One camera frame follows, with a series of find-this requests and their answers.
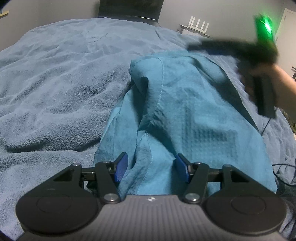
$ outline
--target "white router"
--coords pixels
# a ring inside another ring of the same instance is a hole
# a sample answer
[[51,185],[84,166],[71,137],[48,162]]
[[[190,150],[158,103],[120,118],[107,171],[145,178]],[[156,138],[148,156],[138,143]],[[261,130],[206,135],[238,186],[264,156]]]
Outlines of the white router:
[[207,31],[207,28],[209,27],[210,24],[207,23],[207,26],[205,27],[205,30],[203,30],[203,28],[205,26],[205,22],[203,22],[201,28],[198,28],[198,25],[200,24],[200,19],[197,21],[197,24],[196,24],[195,27],[193,26],[194,21],[195,21],[195,17],[191,16],[190,21],[189,21],[189,24],[188,24],[188,27],[191,28],[191,29],[194,29],[196,31],[202,32],[203,34],[205,34],[206,31]]

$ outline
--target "bed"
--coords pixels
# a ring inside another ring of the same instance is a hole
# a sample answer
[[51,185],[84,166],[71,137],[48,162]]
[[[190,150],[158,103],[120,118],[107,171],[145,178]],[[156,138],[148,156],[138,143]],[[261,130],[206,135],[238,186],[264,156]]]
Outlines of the bed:
[[[18,199],[74,162],[92,166],[110,112],[131,86],[131,60],[184,50],[200,37],[109,18],[66,20],[37,27],[0,52],[0,230],[16,240]],[[236,60],[208,56],[228,75],[259,131],[259,116],[236,73]],[[263,139],[272,164],[295,165],[296,142],[278,110]],[[274,167],[296,183],[295,169]],[[278,184],[288,208],[283,236],[296,236],[294,188]]]

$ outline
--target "white door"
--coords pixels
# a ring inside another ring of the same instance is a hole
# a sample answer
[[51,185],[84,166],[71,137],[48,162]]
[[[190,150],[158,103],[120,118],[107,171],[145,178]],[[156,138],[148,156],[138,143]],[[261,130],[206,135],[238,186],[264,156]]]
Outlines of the white door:
[[296,12],[285,9],[281,24],[276,33],[279,50],[278,65],[291,77],[296,69]]

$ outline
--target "handheld device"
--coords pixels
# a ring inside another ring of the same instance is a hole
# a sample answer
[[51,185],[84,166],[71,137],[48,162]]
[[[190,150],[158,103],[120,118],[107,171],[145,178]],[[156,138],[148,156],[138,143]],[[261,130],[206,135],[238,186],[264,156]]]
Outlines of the handheld device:
[[247,84],[254,89],[255,104],[258,114],[276,118],[276,97],[268,75],[253,77],[250,68],[259,63],[274,64],[277,62],[278,50],[274,42],[272,21],[263,15],[255,17],[257,43],[229,40],[203,40],[201,44],[190,44],[188,51],[206,50],[210,55],[230,55],[238,58],[238,68],[245,76]]
[[[73,164],[26,193],[16,205],[25,231],[18,241],[285,240],[283,200],[234,166],[212,169],[178,154],[174,167],[188,184],[182,196],[121,199],[115,184],[127,164],[126,153],[91,168]],[[96,184],[96,195],[83,181]],[[221,189],[207,197],[209,182]]]

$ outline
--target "door frame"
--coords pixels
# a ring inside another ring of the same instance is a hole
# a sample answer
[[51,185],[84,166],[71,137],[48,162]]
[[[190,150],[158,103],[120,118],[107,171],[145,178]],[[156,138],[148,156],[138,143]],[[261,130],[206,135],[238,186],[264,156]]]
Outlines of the door frame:
[[282,16],[282,18],[281,18],[281,22],[280,22],[280,24],[279,24],[278,30],[277,30],[276,35],[275,35],[275,41],[277,41],[277,38],[279,37],[279,35],[280,35],[280,33],[281,33],[281,27],[282,27],[283,24],[284,24],[285,16],[286,16],[286,14],[287,14],[288,12],[291,13],[291,14],[296,15],[296,12],[293,12],[293,11],[291,11],[291,10],[285,8],[285,10],[284,10],[284,14],[283,14],[283,16]]

